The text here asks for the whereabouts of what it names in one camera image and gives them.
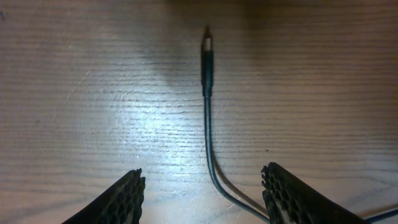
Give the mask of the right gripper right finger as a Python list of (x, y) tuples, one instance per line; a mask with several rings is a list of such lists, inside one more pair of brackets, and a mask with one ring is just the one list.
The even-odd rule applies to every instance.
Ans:
[(282, 166), (271, 162), (261, 170), (262, 193), (271, 224), (368, 224), (332, 202)]

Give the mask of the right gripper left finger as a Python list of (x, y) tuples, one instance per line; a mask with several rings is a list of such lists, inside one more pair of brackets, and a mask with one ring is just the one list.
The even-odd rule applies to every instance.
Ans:
[(130, 170), (63, 224), (139, 224), (146, 178)]

